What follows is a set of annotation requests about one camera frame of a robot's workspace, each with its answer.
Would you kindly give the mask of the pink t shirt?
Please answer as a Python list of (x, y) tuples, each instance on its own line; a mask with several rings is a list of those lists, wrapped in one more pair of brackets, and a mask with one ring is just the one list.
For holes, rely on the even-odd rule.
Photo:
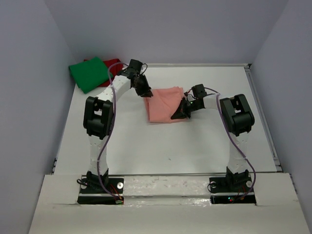
[(171, 116), (178, 109), (182, 98), (183, 88), (172, 87), (167, 89), (153, 89), (152, 97), (145, 97), (144, 104), (147, 118), (150, 123), (177, 123), (184, 119), (171, 119)]

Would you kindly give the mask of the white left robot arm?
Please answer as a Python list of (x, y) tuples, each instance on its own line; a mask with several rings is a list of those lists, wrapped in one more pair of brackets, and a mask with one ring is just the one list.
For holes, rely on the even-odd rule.
[(142, 98), (153, 96), (145, 76), (148, 65), (135, 59), (129, 64), (117, 62), (107, 71), (109, 85), (95, 97), (85, 102), (83, 127), (89, 137), (90, 166), (86, 174), (86, 186), (96, 192), (108, 191), (109, 168), (107, 164), (107, 146), (112, 136), (116, 116), (117, 101), (130, 89)]

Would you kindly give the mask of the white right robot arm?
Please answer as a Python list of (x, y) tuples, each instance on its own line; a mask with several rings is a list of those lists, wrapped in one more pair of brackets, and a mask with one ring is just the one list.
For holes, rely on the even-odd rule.
[(201, 109), (218, 110), (219, 116), (230, 141), (229, 161), (226, 175), (211, 177), (207, 189), (217, 193), (248, 193), (252, 191), (256, 175), (251, 178), (249, 168), (255, 169), (246, 156), (247, 141), (255, 124), (255, 118), (244, 94), (222, 97), (221, 94), (203, 84), (191, 88), (193, 100), (188, 100), (189, 91), (185, 92), (180, 105), (171, 116), (172, 120), (186, 119), (191, 113)]

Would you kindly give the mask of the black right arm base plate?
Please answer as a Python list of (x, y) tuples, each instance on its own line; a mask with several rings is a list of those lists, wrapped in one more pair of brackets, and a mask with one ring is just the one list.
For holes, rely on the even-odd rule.
[(211, 177), (207, 185), (210, 193), (210, 202), (214, 205), (225, 204), (256, 204), (254, 189), (249, 191), (252, 186), (252, 179), (239, 182), (230, 187), (225, 177)]

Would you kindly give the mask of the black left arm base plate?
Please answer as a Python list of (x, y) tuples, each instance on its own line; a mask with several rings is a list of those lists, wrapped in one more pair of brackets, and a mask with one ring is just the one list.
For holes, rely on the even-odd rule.
[(80, 205), (123, 205), (124, 178), (110, 177), (106, 192), (100, 184), (87, 181), (86, 177), (77, 179), (79, 193), (77, 203)]

